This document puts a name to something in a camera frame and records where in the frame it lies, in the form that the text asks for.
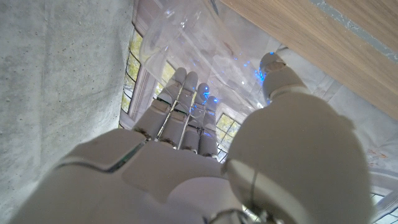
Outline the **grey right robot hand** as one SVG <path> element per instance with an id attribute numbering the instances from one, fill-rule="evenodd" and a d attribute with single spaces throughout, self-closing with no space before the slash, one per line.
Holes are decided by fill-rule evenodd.
<path id="1" fill-rule="evenodd" d="M 224 162 L 217 100 L 178 68 L 132 129 L 77 145 L 12 223 L 370 223 L 373 205 L 352 122 L 263 56 L 269 106 L 238 129 Z"/>

